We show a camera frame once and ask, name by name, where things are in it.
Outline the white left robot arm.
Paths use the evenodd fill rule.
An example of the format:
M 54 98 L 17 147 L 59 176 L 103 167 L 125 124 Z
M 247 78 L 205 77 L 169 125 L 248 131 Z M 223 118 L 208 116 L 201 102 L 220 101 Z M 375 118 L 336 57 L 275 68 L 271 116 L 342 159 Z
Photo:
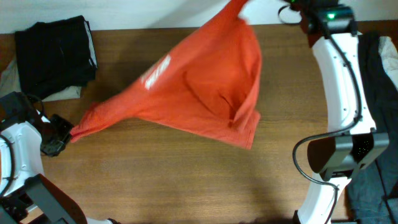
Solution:
M 21 223 L 38 208 L 33 223 L 112 224 L 87 217 L 79 205 L 44 174 L 42 156 L 58 156 L 71 139 L 73 125 L 55 114 L 46 117 L 21 92 L 1 97 L 1 223 Z

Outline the orange t-shirt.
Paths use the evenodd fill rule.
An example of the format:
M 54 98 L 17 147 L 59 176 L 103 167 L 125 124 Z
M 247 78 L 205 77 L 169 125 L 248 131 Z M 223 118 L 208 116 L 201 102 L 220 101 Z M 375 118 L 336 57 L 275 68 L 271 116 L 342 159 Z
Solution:
M 124 91 L 91 105 L 72 141 L 139 118 L 250 149 L 261 117 L 262 54 L 240 16 L 245 5 L 231 0 Z

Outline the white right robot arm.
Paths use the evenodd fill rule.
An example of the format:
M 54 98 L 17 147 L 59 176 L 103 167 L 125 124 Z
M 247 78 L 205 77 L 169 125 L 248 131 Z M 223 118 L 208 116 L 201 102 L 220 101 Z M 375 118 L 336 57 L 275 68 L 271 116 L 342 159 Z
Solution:
M 389 144 L 369 111 L 359 66 L 358 26 L 353 10 L 338 1 L 288 0 L 320 68 L 328 131 L 300 140 L 292 150 L 298 172 L 310 181 L 293 223 L 331 223 L 342 191 Z

